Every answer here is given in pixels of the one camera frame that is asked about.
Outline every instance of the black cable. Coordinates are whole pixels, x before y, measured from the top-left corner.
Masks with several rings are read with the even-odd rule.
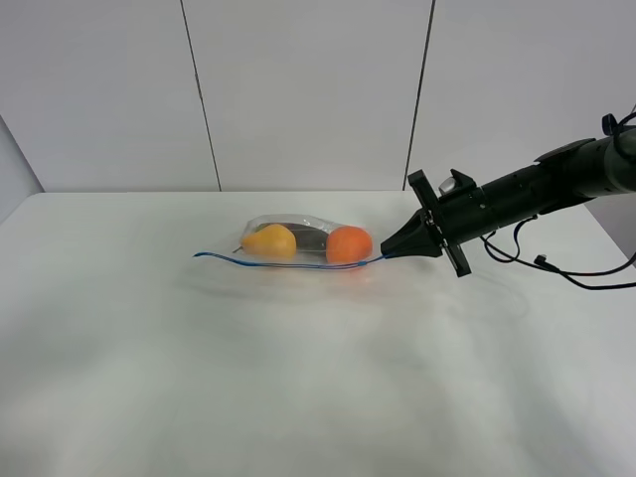
[[[616,268],[612,268],[612,269],[605,270],[605,271],[594,271],[594,272],[580,272],[580,271],[564,271],[564,270],[561,270],[557,266],[552,265],[551,263],[547,262],[544,255],[537,256],[537,258],[535,258],[535,263],[529,263],[527,261],[519,259],[519,255],[521,254],[521,248],[520,248],[520,245],[519,245],[519,232],[521,230],[521,227],[523,227],[528,222],[535,220],[536,218],[537,218],[537,216],[532,216],[529,219],[525,219],[524,221],[519,222],[515,226],[515,230],[513,232],[513,239],[515,241],[515,246],[517,247],[517,253],[514,256],[512,256],[512,255],[510,255],[508,253],[505,253],[504,251],[502,251],[501,249],[497,248],[496,246],[492,245],[489,242],[490,238],[495,234],[495,232],[490,233],[486,238],[480,237],[482,242],[484,242],[484,248],[486,249],[486,253],[488,253],[488,255],[491,258],[493,258],[494,260],[496,260],[496,261],[498,261],[500,263],[516,262],[516,263],[519,263],[521,265],[527,266],[529,268],[534,268],[536,270],[541,270],[541,271],[546,271],[546,272],[549,272],[549,273],[558,274],[558,275],[562,276],[563,278],[565,278],[570,283],[572,283],[572,284],[574,284],[576,286],[579,286],[581,288],[584,288],[586,290],[615,290],[615,289],[636,287],[636,282],[618,283],[618,284],[614,284],[614,285],[587,285],[585,283],[581,283],[580,281],[575,280],[574,278],[572,278],[573,276],[588,276],[588,277],[589,276],[605,276],[605,275],[611,275],[613,273],[617,273],[619,271],[624,270],[628,266],[632,265],[634,262],[636,262],[636,253],[634,253],[629,260],[627,260],[622,265],[617,266]],[[496,251],[497,253],[499,253],[502,256],[505,256],[506,258],[501,258],[501,257],[495,255],[492,250]]]
[[[559,274],[570,283],[584,288],[585,290],[619,290],[623,288],[633,288],[636,286],[636,282],[616,283],[614,285],[586,285],[585,283],[581,283],[580,281],[575,280],[574,278],[569,276],[569,273],[561,271],[557,266],[554,266],[551,263],[547,262],[545,255],[538,255],[537,258],[535,258],[535,264],[545,271]]]
[[[521,255],[521,248],[519,247],[519,231],[521,230],[521,227],[523,227],[525,224],[531,221],[535,221],[536,219],[537,219],[537,216],[532,216],[529,219],[520,221],[515,226],[515,231],[513,232],[513,240],[515,241],[515,246],[517,247],[517,253],[515,254],[515,256],[509,256],[507,253],[501,253],[502,255],[506,256],[506,258],[500,258],[498,256],[495,256],[495,254],[488,249],[488,246],[492,246],[488,242],[488,240],[490,240],[493,237],[493,235],[497,233],[497,231],[490,232],[490,234],[486,237],[485,240],[482,238],[482,240],[484,240],[484,247],[486,248],[486,252],[490,255],[491,258],[493,258],[494,260],[497,260],[500,263],[512,263],[513,261],[518,261],[519,255]]]

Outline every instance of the panel seam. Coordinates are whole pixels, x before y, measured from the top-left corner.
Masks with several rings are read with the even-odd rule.
[[[433,14],[435,12],[435,2],[430,2],[430,13],[428,14],[428,28],[426,30],[426,40],[424,42],[424,53],[421,59],[421,70],[419,71],[419,83],[417,84],[417,97],[415,99],[415,110],[413,112],[413,123],[410,128],[410,139],[408,140],[408,153],[406,154],[406,167],[404,168],[404,178],[401,183],[401,189],[406,190],[406,177],[408,176],[408,166],[410,165],[410,154],[413,149],[413,138],[415,136],[415,126],[417,124],[417,113],[419,111],[419,97],[421,96],[421,85],[424,79],[424,69],[426,67],[426,58],[428,56],[428,45],[430,44],[430,32],[433,25]]]
[[[206,131],[208,132],[208,143],[210,144],[210,152],[212,153],[212,162],[215,165],[215,173],[217,174],[217,184],[219,185],[219,192],[222,192],[221,177],[219,176],[219,167],[217,166],[217,157],[215,156],[215,148],[212,145],[212,134],[210,133],[210,123],[208,122],[208,114],[206,113],[206,105],[203,101],[203,92],[201,90],[201,82],[199,81],[199,70],[197,69],[197,61],[195,60],[195,51],[192,48],[192,38],[190,37],[190,27],[188,26],[188,18],[186,17],[186,7],[183,4],[183,0],[179,0],[181,4],[181,13],[183,14],[183,23],[186,27],[186,35],[188,36],[188,47],[190,48],[190,57],[192,58],[192,66],[195,71],[195,82],[197,83],[197,91],[199,92],[199,100],[201,101],[201,109],[203,111],[203,118],[206,122]]]

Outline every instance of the orange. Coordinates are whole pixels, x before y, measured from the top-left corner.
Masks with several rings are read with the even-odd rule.
[[[327,237],[329,263],[353,263],[364,260],[373,250],[371,236],[358,227],[344,226]]]

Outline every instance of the pear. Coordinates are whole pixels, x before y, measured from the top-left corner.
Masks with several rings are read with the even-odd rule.
[[[296,253],[296,237],[281,224],[272,224],[245,236],[240,246],[251,255],[291,258]]]

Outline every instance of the wire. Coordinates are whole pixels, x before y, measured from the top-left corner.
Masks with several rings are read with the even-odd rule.
[[[535,258],[534,263],[529,263],[527,261],[519,259],[519,255],[521,254],[521,248],[519,246],[519,232],[521,230],[521,227],[523,227],[528,222],[535,220],[536,218],[537,216],[532,216],[529,219],[525,219],[524,221],[519,222],[517,226],[515,227],[515,230],[513,232],[513,239],[515,241],[515,245],[517,246],[517,253],[514,256],[508,253],[505,253],[504,251],[500,250],[499,248],[495,247],[489,242],[490,238],[495,234],[495,232],[490,233],[486,238],[480,237],[482,242],[484,242],[484,248],[486,249],[486,252],[488,253],[488,255],[490,255],[491,258],[499,261],[500,263],[516,262],[521,265],[527,266],[529,268],[534,268],[536,270],[547,271],[549,273],[560,275],[563,278],[565,278],[567,281],[569,281],[570,283],[576,286],[579,286],[580,288],[584,288],[586,290],[616,290],[616,289],[636,287],[636,282],[617,283],[613,285],[587,285],[585,283],[582,283],[572,278],[573,276],[587,276],[587,277],[606,276],[606,275],[611,275],[613,273],[617,273],[619,271],[624,270],[628,266],[632,265],[634,262],[636,262],[636,253],[634,253],[629,260],[627,260],[622,265],[617,266],[616,268],[611,268],[609,270],[604,270],[604,271],[592,271],[592,272],[561,270],[557,266],[549,263],[546,260],[546,257],[544,255],[538,255],[537,258]],[[505,256],[506,258],[501,258],[499,256],[496,256],[493,253],[493,250],[499,253],[500,255]]]
[[[636,258],[636,254],[630,258],[630,260],[634,260]],[[551,263],[546,261],[546,257],[544,255],[539,255],[535,258],[535,264],[539,266],[539,268],[550,271],[552,273],[557,273],[563,278],[565,278],[570,283],[579,286],[585,290],[619,290],[623,288],[633,288],[636,286],[636,282],[628,282],[628,283],[616,283],[613,285],[587,285],[585,283],[581,283],[578,280],[575,280],[570,276],[570,273],[564,272],[560,270],[557,266],[552,265]]]
[[[531,221],[535,221],[536,219],[537,219],[537,216],[532,216],[529,219],[520,221],[515,227],[515,230],[513,231],[513,239],[515,241],[515,246],[517,247],[517,253],[515,254],[515,256],[510,256],[507,253],[501,252],[498,248],[495,248],[488,242],[488,240],[490,240],[493,237],[493,235],[497,233],[497,231],[490,232],[490,234],[486,238],[481,237],[481,240],[484,241],[484,247],[486,248],[486,252],[490,255],[492,259],[497,260],[500,263],[512,263],[513,261],[519,261],[519,255],[521,254],[521,248],[519,247],[519,231],[521,230],[521,227],[523,227],[525,224]],[[496,251],[506,256],[506,258],[500,258],[499,256],[495,255],[492,251],[490,251],[488,246],[493,247],[494,249],[496,249]]]
[[[310,263],[276,263],[276,262],[258,262],[258,261],[248,261],[241,260],[239,258],[233,258],[231,256],[221,255],[220,253],[213,253],[211,251],[200,251],[193,255],[193,257],[198,256],[212,256],[214,258],[219,258],[221,260],[228,261],[230,263],[234,263],[236,265],[241,266],[253,266],[253,267],[270,267],[270,268],[307,268],[314,270],[350,270],[352,268],[360,268],[361,266],[367,266],[369,263],[373,263],[375,261],[382,260],[383,258],[387,258],[385,255],[377,256],[371,260],[361,260],[353,263],[339,263],[336,265],[320,265],[320,264],[310,264]]]

